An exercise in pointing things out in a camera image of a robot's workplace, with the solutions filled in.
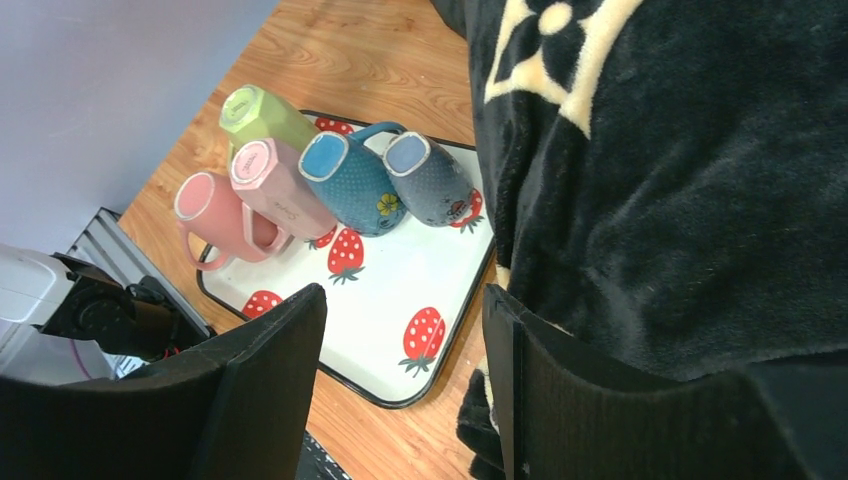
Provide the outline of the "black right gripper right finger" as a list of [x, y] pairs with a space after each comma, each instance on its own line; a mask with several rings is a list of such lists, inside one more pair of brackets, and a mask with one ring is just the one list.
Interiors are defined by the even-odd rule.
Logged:
[[847, 355], [689, 382], [564, 334], [496, 285], [483, 332], [510, 479], [843, 479]]

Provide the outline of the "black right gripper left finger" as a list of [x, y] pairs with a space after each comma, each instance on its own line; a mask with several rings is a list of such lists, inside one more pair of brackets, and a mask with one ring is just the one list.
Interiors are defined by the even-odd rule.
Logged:
[[325, 331], [309, 284], [119, 380], [1, 382], [5, 479], [292, 479]]

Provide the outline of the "white strawberry tray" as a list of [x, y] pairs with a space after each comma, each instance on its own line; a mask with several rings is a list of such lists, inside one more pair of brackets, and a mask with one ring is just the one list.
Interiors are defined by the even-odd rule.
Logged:
[[493, 251], [482, 193], [444, 227], [407, 216], [389, 233], [361, 238], [345, 226], [291, 241], [275, 256], [233, 259], [198, 271], [200, 290], [242, 320], [317, 283], [327, 320], [320, 367], [370, 402], [404, 408], [443, 369]]

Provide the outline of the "green octagonal mug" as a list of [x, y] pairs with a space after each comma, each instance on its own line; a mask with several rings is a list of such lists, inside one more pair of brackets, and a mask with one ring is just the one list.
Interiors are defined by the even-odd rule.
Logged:
[[245, 84], [224, 101], [218, 120], [230, 143], [227, 167], [236, 152], [252, 140], [271, 138], [295, 153], [294, 167], [319, 129], [287, 100], [256, 85]]

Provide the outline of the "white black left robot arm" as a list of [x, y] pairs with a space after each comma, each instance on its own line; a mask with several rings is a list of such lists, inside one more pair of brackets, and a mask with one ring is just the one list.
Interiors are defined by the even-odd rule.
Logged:
[[117, 380], [212, 337], [159, 279], [122, 284], [62, 253], [1, 247], [1, 375], [42, 385]]

